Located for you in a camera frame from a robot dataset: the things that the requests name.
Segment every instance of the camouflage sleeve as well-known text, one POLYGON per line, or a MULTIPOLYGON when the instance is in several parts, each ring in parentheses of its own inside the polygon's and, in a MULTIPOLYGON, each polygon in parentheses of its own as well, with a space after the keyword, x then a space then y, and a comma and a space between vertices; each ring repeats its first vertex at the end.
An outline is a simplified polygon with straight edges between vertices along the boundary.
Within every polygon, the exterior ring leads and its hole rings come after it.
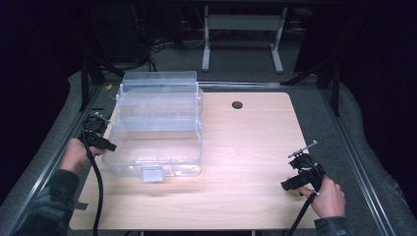
POLYGON ((27 218, 14 235, 66 235, 80 180, 68 170, 57 170, 33 201, 27 218))
POLYGON ((319 236, 355 235, 346 217, 321 218, 314 221, 319 236))

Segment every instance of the light wood surface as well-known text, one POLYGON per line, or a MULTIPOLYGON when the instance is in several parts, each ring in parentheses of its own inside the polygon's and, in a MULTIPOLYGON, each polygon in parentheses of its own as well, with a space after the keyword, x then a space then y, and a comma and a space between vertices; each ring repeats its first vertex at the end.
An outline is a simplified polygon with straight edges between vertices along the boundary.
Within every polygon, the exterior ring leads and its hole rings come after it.
MULTIPOLYGON (((289 228, 304 197, 291 197, 280 183, 296 171, 288 154, 306 144, 288 94, 204 94, 202 172, 165 177, 160 183, 120 178, 97 158, 104 188, 100 229, 257 230, 289 228), (234 109, 233 101, 243 108, 234 109)), ((92 229, 98 187, 91 170, 70 226, 92 229)), ((299 228, 313 228, 309 209, 299 228)))

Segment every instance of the hand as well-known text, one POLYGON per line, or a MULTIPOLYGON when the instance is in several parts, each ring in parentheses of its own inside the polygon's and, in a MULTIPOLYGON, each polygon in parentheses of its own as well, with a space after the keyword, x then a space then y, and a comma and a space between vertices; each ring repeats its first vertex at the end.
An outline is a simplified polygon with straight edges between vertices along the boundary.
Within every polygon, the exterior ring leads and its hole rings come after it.
MULTIPOLYGON (((298 191, 306 198, 309 198, 313 193, 313 190, 306 187, 301 187, 298 191)), ((325 175, 320 194, 314 198, 312 203, 313 210, 320 218, 344 216, 345 205, 346 200, 340 186, 325 175)))
MULTIPOLYGON (((89 147, 89 150, 91 150, 93 155, 100 155, 105 153, 104 149, 96 147, 89 147)), ((71 139, 68 142, 67 149, 64 153, 64 156, 62 157, 60 168, 78 174, 81 167, 88 163, 89 159, 87 158, 87 150, 84 144, 78 139, 71 139)))

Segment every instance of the clear plastic container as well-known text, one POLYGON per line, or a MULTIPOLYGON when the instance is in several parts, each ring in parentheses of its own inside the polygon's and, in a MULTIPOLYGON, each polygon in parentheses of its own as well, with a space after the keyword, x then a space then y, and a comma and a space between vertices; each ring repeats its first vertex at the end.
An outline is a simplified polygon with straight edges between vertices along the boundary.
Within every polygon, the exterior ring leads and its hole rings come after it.
POLYGON ((118 176, 162 181, 201 171, 203 92, 196 72, 126 73, 103 162, 118 176))

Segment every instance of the black cable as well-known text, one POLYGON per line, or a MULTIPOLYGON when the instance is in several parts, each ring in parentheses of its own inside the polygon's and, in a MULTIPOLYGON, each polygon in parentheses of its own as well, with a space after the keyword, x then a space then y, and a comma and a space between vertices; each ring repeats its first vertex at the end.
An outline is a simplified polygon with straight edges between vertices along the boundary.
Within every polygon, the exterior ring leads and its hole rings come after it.
POLYGON ((86 151, 87 151, 87 158, 89 159, 89 162, 91 162, 91 166, 94 169, 95 176, 98 182, 98 206, 97 206, 97 213, 95 215, 95 220, 94 220, 94 227, 92 229, 92 234, 94 236, 97 236, 98 235, 97 228, 98 228, 98 223, 100 221, 101 210, 103 206, 103 181, 101 178, 101 173, 98 170, 97 163, 95 162, 94 156, 92 155, 91 150, 89 149, 89 142, 86 139, 86 132, 84 128, 82 130, 82 137, 83 137, 84 146, 86 147, 86 151))
POLYGON ((307 208, 313 202, 315 197, 316 197, 316 192, 313 192, 312 195, 310 195, 310 197, 304 203, 303 207, 301 208, 300 212, 298 213, 297 218, 295 219, 294 223, 292 224, 292 226, 289 229, 286 236, 291 236, 294 233, 295 229, 297 228, 298 224, 300 223, 301 219, 303 218, 304 213, 307 211, 307 208))

